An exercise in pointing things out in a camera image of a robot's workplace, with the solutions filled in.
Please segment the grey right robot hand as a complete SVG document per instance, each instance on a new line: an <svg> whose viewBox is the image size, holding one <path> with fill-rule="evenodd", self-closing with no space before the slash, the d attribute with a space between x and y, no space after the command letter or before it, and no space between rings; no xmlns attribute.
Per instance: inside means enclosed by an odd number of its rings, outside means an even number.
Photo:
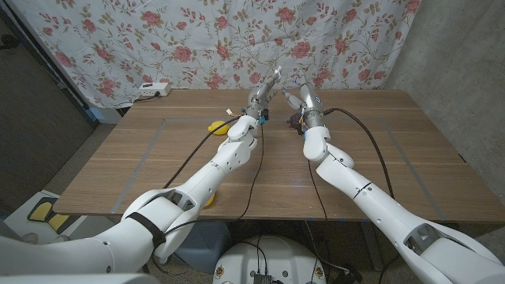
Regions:
<svg viewBox="0 0 505 284"><path fill-rule="evenodd" d="M302 75L300 80L301 99L287 90L283 91L283 95L290 107L298 111L298 114L294 114L288 123L297 130L299 135L312 127L324 126L323 104L305 75Z"/></svg>

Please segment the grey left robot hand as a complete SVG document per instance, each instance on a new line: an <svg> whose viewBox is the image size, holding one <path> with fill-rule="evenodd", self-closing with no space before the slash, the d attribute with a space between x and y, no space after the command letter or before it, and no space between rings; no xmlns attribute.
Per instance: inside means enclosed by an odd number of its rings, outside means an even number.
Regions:
<svg viewBox="0 0 505 284"><path fill-rule="evenodd" d="M282 67L279 66L273 71L273 74L263 80L262 83L249 93L248 106L245 108L245 114L255 118L257 121L268 108L268 104L275 97L276 93L271 93L274 85L280 81Z"/></svg>

